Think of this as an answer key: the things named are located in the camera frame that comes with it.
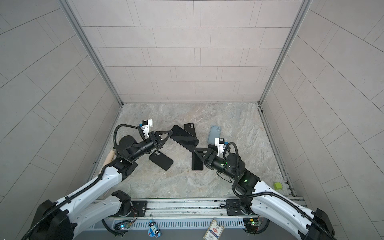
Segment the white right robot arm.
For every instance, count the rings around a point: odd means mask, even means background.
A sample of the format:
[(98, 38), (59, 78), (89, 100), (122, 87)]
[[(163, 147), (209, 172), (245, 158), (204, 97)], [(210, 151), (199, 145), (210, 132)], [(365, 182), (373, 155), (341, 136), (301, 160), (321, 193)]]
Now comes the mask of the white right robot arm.
[(197, 148), (193, 154), (208, 169), (232, 179), (232, 190), (239, 198), (238, 209), (243, 214), (265, 217), (298, 240), (335, 239), (334, 228), (324, 211), (305, 208), (273, 190), (246, 169), (238, 152), (221, 158), (211, 148)]

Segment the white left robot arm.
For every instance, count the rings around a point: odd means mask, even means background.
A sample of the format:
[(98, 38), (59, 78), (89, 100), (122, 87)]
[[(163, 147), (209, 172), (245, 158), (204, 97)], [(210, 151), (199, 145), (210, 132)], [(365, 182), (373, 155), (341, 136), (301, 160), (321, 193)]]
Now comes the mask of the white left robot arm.
[(93, 205), (101, 194), (124, 181), (136, 169), (136, 160), (143, 155), (154, 155), (167, 142), (173, 131), (144, 133), (139, 130), (142, 141), (132, 136), (117, 140), (118, 128), (114, 130), (114, 149), (107, 156), (100, 173), (88, 183), (67, 196), (52, 202), (47, 200), (39, 205), (30, 229), (24, 240), (72, 240), (91, 225), (104, 221), (115, 214), (128, 216), (134, 210), (132, 198), (118, 190), (105, 200)]

